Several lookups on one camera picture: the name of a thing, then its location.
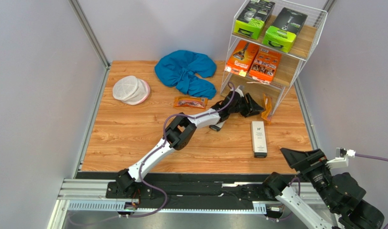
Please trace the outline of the orange razor bag horizontal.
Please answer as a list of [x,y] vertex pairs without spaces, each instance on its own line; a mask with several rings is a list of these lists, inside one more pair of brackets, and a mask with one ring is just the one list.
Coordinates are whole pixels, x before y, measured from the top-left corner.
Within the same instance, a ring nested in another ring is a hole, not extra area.
[[173,107],[193,107],[205,109],[208,104],[208,98],[193,96],[177,96],[174,99]]

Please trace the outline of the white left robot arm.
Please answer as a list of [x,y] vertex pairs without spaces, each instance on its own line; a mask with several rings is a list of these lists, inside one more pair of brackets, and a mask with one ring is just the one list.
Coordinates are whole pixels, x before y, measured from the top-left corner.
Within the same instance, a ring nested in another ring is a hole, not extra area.
[[171,115],[163,125],[163,136],[158,144],[137,163],[119,171],[115,181],[108,184],[107,192],[131,196],[136,184],[144,182],[146,175],[166,156],[186,147],[196,130],[204,127],[221,129],[231,114],[239,113],[243,117],[250,117],[259,115],[264,110],[249,93],[243,94],[237,89],[202,113]]

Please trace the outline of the blue cloth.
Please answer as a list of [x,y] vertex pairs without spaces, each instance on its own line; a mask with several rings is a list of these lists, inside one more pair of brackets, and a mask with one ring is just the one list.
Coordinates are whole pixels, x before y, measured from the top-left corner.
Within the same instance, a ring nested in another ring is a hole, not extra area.
[[174,87],[185,95],[212,99],[216,87],[207,81],[217,70],[216,63],[207,55],[177,50],[162,57],[154,67],[158,79],[167,87]]

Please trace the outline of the white mesh laundry bag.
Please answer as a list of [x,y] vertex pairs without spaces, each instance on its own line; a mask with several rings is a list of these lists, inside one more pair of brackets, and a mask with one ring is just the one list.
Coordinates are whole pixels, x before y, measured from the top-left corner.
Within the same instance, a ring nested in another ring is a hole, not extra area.
[[150,94],[148,83],[133,75],[117,81],[112,89],[112,95],[127,105],[138,105],[144,102]]

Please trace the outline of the white tall box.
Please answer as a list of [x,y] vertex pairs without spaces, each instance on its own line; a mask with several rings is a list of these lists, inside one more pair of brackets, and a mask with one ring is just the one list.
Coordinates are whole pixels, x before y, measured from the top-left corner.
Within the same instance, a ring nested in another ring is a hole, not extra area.
[[219,132],[222,129],[222,127],[224,126],[225,122],[226,122],[226,120],[219,120],[216,124],[210,125],[209,128],[211,130]]
[[255,158],[267,157],[267,142],[263,121],[252,121],[252,149]]

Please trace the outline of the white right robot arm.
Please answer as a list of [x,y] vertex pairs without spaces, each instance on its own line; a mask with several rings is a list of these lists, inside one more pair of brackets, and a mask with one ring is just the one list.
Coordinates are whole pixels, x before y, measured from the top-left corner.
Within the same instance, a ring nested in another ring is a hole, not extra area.
[[[287,164],[297,174],[310,181],[326,207],[339,216],[338,222],[346,229],[379,229],[384,215],[366,202],[366,191],[348,172],[332,175],[332,168],[348,166],[355,150],[337,148],[338,157],[328,160],[321,149],[297,151],[281,148]],[[262,192],[272,200],[278,200],[289,208],[310,229],[335,229],[336,225],[325,221],[306,204],[279,173],[271,173],[262,184]]]

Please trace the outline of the white tall box far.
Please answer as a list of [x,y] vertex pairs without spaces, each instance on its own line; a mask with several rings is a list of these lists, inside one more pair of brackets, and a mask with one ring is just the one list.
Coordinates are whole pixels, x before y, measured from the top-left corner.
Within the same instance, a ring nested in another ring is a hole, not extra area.
[[252,149],[255,158],[267,157],[267,142],[263,121],[252,121]]

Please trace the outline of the black mounting rail base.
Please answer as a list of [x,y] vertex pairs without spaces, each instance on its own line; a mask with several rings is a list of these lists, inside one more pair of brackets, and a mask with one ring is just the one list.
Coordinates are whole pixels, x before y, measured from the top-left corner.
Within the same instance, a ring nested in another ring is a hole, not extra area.
[[108,211],[122,218],[156,213],[256,214],[288,207],[263,192],[267,174],[151,173],[123,191],[115,173],[82,172],[65,179],[58,199],[69,211]]

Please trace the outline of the white tall box near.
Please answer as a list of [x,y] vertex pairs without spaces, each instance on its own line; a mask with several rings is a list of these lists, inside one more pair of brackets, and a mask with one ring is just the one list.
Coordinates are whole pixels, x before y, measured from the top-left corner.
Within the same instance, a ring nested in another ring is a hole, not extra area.
[[216,124],[210,125],[209,128],[211,130],[219,132],[222,129],[222,127],[224,126],[225,122],[226,122],[226,120],[219,120]]

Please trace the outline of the black green box on shelf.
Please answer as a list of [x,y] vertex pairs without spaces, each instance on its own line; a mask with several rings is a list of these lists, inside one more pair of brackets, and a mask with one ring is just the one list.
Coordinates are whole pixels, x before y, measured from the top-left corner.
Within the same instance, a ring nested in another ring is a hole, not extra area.
[[275,2],[269,0],[250,0],[236,17],[233,32],[258,39],[269,20]]

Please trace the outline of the orange razor bag vertical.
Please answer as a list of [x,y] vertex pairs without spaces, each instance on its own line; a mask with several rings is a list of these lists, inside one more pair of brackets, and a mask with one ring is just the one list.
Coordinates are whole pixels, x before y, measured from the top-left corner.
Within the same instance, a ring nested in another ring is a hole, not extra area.
[[269,125],[271,124],[273,105],[272,98],[266,93],[263,94],[263,104],[265,110],[261,113],[261,117],[263,121]]

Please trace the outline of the orange razor box back side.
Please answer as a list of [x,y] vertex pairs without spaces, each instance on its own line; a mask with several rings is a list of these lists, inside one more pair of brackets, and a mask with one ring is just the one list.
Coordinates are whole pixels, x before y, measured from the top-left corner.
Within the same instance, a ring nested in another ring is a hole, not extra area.
[[248,75],[263,84],[270,84],[277,73],[281,58],[282,55],[279,52],[260,48]]

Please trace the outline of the orange Gillette Fusion5 box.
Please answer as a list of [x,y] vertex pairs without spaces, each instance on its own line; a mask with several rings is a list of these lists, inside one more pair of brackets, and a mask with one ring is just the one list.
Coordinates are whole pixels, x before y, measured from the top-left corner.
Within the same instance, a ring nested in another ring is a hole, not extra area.
[[245,77],[259,50],[259,45],[239,40],[226,61],[224,71]]

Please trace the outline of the black green Gillette Labs box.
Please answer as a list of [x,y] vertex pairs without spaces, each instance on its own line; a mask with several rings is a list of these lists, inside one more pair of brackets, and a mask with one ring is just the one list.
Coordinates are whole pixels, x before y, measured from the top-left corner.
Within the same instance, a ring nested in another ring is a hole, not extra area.
[[262,44],[288,53],[304,26],[308,15],[283,8],[267,29]]

